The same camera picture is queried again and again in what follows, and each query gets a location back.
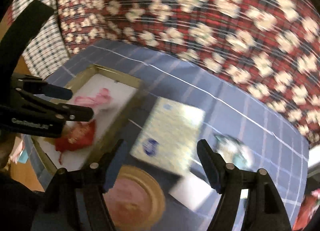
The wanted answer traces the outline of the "cotton swab bag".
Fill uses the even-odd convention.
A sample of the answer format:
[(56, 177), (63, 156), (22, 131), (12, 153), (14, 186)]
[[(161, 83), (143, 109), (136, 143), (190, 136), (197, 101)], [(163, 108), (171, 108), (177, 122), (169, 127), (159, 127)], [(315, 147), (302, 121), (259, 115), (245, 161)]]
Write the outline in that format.
[(241, 170), (252, 170), (254, 156), (248, 146), (230, 135), (215, 134), (215, 152), (221, 155), (226, 163), (233, 163)]

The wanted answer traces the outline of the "red plastic bag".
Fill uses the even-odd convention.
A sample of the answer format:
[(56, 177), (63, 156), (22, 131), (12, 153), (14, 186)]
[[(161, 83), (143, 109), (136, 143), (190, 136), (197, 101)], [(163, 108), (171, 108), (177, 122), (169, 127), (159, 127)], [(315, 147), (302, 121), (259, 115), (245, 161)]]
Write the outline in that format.
[(293, 224), (292, 230), (306, 230), (307, 225), (315, 217), (319, 208), (319, 189), (313, 190), (304, 196), (298, 216)]

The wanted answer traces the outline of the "yellow dotted tissue box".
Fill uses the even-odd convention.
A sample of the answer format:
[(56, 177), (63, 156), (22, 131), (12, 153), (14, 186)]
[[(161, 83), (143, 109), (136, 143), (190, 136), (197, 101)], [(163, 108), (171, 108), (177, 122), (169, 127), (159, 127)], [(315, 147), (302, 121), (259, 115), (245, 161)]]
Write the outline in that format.
[(158, 98), (130, 154), (166, 172), (184, 176), (206, 113), (194, 106)]

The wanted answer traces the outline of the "red embroidered pouch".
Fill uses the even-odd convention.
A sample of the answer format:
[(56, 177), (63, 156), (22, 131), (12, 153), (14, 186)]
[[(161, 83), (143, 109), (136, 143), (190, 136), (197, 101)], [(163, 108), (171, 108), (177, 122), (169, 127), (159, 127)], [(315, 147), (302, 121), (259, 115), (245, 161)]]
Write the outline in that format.
[(60, 152), (58, 162), (62, 165), (62, 155), (66, 151), (75, 151), (91, 146), (94, 142), (96, 120), (76, 122), (60, 138), (55, 139), (55, 150)]

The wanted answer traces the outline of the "gold metal tray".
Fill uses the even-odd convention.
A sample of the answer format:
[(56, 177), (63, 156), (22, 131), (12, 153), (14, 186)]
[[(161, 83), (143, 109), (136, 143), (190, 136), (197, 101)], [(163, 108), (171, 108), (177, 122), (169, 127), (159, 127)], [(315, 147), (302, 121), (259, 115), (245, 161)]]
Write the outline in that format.
[(145, 84), (141, 79), (97, 64), (89, 65), (78, 73), (66, 88), (73, 91), (73, 98), (64, 101), (65, 105), (74, 104), (77, 97), (94, 98), (102, 89), (108, 89), (112, 100), (110, 104), (94, 110), (94, 139), (85, 148), (59, 152), (44, 137), (25, 138), (26, 147), (30, 150), (30, 163), (37, 176), (44, 171), (53, 175), (60, 167), (75, 171), (97, 161), (114, 146), (120, 129), (145, 93)]

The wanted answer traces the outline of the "pink white towel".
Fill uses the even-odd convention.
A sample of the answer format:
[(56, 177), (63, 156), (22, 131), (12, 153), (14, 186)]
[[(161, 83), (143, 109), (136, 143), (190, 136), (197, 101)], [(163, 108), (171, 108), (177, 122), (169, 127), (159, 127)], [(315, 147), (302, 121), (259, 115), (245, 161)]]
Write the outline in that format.
[(95, 109), (103, 105), (110, 105), (112, 100), (113, 98), (110, 95), (110, 91), (106, 88), (102, 88), (94, 97), (77, 96), (74, 100), (74, 104)]

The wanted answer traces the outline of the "blue checked tablecloth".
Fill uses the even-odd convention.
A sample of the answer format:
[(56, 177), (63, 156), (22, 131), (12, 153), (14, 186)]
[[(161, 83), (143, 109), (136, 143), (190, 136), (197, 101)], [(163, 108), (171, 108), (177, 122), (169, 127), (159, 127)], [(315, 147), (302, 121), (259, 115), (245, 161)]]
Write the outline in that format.
[[(130, 74), (145, 84), (144, 96), (120, 129), (117, 141), (123, 139), (127, 143), (122, 166), (146, 171), (163, 190), (165, 211), (150, 230), (291, 230), (304, 194), (309, 145), (287, 120), (193, 64), (120, 41), (102, 40), (89, 46), (47, 81), (66, 88), (92, 64)], [(214, 135), (230, 135), (253, 153), (252, 170), (241, 170), (233, 164), (229, 192), (215, 191), (197, 211), (186, 208), (169, 194), (183, 176), (151, 166), (130, 154), (158, 98), (194, 106), (206, 113), (197, 143), (205, 139), (215, 152)], [(53, 175), (44, 171), (38, 176), (49, 201), (37, 212), (32, 230), (117, 230), (103, 198), (100, 177), (103, 155), (79, 170), (60, 167)], [(189, 172), (209, 184), (197, 146)]]

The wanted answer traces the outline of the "red plaid bear blanket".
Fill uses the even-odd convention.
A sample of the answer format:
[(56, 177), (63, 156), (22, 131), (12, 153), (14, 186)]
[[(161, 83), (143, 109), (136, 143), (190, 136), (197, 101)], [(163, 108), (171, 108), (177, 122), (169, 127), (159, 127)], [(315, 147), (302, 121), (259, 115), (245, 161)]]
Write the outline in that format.
[(75, 55), (100, 39), (189, 61), (319, 144), (319, 12), (311, 0), (57, 0)]

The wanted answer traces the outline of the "white foam sponge block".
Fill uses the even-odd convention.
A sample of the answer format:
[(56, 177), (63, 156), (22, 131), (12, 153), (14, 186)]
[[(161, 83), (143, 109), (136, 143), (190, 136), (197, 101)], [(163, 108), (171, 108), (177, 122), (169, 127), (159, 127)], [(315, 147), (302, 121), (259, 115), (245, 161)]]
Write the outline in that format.
[(215, 190), (204, 180), (189, 172), (169, 190), (169, 194), (186, 208), (197, 211)]

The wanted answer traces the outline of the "green white checked cloth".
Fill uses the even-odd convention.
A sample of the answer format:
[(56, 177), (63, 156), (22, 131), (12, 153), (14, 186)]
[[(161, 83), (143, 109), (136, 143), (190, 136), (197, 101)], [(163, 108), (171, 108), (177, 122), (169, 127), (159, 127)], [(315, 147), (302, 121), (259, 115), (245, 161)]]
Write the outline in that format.
[[(14, 0), (12, 3), (12, 17), (16, 19), (32, 1)], [(29, 43), (22, 56), (33, 76), (46, 78), (68, 61), (69, 53), (59, 29), (56, 0), (39, 1), (52, 7), (54, 14), (42, 26), (38, 35)]]

